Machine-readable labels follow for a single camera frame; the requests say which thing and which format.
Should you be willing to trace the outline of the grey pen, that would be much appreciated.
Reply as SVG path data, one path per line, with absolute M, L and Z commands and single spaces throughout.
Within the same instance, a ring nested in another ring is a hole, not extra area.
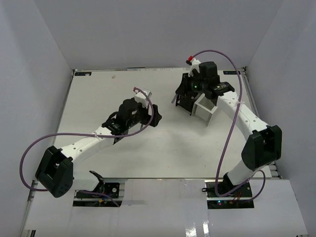
M 175 94 L 172 101 L 171 101 L 171 104 L 174 104 L 176 102 L 177 97 L 178 97 L 178 94 Z

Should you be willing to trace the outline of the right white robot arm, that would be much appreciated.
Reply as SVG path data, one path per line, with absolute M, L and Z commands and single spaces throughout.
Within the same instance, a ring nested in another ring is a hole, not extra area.
M 240 162 L 223 180 L 223 192 L 234 197 L 241 191 L 240 184 L 255 174 L 256 171 L 280 159 L 282 130 L 270 126 L 258 118 L 239 98 L 240 94 L 228 82 L 221 82 L 217 65 L 200 62 L 192 58 L 187 62 L 191 67 L 182 75 L 176 89 L 176 105 L 191 114 L 197 112 L 198 103 L 209 100 L 223 111 L 245 138 Z

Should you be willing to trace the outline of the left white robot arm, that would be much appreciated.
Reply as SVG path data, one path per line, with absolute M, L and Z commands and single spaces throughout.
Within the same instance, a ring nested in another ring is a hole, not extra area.
M 120 141 L 133 126 L 140 123 L 156 127 L 162 118 L 157 105 L 153 105 L 153 113 L 151 116 L 148 106 L 134 98 L 124 100 L 118 111 L 110 114 L 91 136 L 61 148 L 47 148 L 36 171 L 37 180 L 55 198 L 69 190 L 84 190 L 93 197 L 101 196 L 103 177 L 92 170 L 85 174 L 76 173 L 74 169 L 100 150 Z

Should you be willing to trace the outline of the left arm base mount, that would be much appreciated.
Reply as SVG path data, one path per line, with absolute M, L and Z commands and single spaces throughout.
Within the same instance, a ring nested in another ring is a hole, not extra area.
M 105 178 L 95 171 L 75 172 L 74 207 L 120 207 L 126 179 Z

